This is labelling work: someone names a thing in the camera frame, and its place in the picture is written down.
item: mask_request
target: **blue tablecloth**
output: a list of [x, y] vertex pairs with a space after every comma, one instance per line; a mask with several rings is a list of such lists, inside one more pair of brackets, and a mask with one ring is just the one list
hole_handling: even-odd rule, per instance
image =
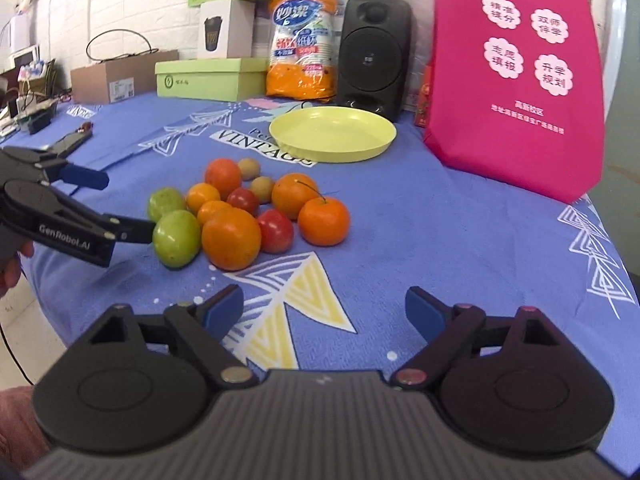
[[409, 286], [498, 316], [534, 305], [612, 385], [616, 412], [600, 452], [625, 472], [635, 469], [640, 310], [589, 200], [565, 205], [444, 168], [421, 143], [409, 114], [378, 158], [339, 165], [297, 160], [268, 136], [270, 121], [293, 106], [298, 105], [148, 94], [88, 110], [63, 106], [43, 132], [11, 139], [23, 146], [50, 144], [85, 120], [78, 113], [95, 113], [95, 137], [70, 159], [108, 170], [106, 190], [74, 193], [100, 212], [143, 217], [153, 190], [187, 191], [214, 158], [252, 156], [273, 178], [309, 174], [352, 215], [350, 235], [340, 246], [315, 248], [296, 236], [285, 256], [261, 254], [236, 273], [216, 269], [202, 254], [183, 270], [168, 270], [151, 246], [120, 244], [109, 269], [39, 246], [26, 270], [60, 337], [71, 343], [112, 303], [130, 303], [138, 313], [160, 312], [237, 283], [245, 312], [223, 343], [253, 368], [389, 373], [425, 344], [404, 315]]

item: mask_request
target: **yellow triangle pattern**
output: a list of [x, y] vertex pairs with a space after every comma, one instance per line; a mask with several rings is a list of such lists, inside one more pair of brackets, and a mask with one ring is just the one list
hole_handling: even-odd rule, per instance
[[244, 349], [244, 356], [262, 370], [270, 368], [298, 369], [298, 359], [293, 347], [289, 320], [284, 304], [274, 300], [261, 327], [252, 334]]
[[283, 293], [285, 303], [314, 321], [347, 332], [356, 332], [315, 253], [289, 279]]

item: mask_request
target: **hand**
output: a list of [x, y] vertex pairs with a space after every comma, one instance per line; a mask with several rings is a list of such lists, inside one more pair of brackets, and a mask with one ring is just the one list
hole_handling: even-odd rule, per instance
[[[33, 242], [27, 242], [20, 248], [20, 253], [27, 258], [33, 256]], [[20, 258], [16, 254], [4, 270], [0, 270], [0, 298], [2, 298], [10, 288], [14, 288], [20, 280]]]

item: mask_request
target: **yellow plate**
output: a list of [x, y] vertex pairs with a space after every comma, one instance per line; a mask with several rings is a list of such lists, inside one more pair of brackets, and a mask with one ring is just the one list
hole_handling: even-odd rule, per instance
[[287, 153], [316, 162], [357, 162], [378, 156], [396, 138], [384, 117], [337, 106], [302, 108], [273, 120], [269, 133]]

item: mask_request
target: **orange fruit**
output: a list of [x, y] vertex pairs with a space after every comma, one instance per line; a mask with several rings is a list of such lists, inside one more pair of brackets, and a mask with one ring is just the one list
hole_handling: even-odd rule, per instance
[[217, 158], [207, 166], [204, 181], [215, 187], [222, 200], [226, 200], [229, 193], [242, 186], [242, 173], [230, 158]]
[[260, 252], [262, 234], [250, 213], [235, 207], [219, 209], [202, 228], [202, 249], [212, 264], [224, 270], [241, 270]]
[[271, 192], [271, 203], [281, 213], [296, 220], [302, 206], [318, 197], [318, 184], [303, 173], [289, 173], [281, 177]]
[[337, 198], [313, 198], [298, 215], [300, 235], [310, 244], [322, 247], [343, 241], [350, 224], [349, 210]]
[[226, 202], [222, 202], [222, 200], [210, 200], [209, 202], [205, 202], [198, 210], [198, 223], [203, 226], [213, 218], [215, 213], [225, 207], [231, 206]]
[[200, 208], [212, 200], [220, 200], [220, 193], [211, 184], [200, 182], [187, 191], [187, 206], [194, 215], [198, 214]]

